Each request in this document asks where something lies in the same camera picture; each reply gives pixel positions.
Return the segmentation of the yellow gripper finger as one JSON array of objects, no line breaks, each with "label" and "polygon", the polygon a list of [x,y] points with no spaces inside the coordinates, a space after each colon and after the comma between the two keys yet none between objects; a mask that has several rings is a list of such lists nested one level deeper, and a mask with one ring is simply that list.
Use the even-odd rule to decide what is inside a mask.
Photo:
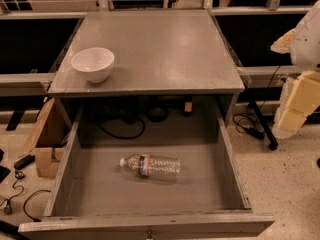
[{"label": "yellow gripper finger", "polygon": [[295,34],[295,30],[291,29],[286,32],[283,36],[278,38],[270,47],[273,52],[279,54],[289,53],[291,50],[291,43],[293,40],[293,36]]},{"label": "yellow gripper finger", "polygon": [[272,133],[277,139],[292,137],[319,106],[319,71],[305,71],[297,79],[288,77],[282,88]]}]

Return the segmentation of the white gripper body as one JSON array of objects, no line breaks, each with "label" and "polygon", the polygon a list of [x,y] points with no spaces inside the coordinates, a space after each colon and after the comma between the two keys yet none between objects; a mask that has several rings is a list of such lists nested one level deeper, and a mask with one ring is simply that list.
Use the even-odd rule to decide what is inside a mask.
[{"label": "white gripper body", "polygon": [[317,70],[320,64],[320,0],[295,27],[290,46],[293,65],[302,70]]}]

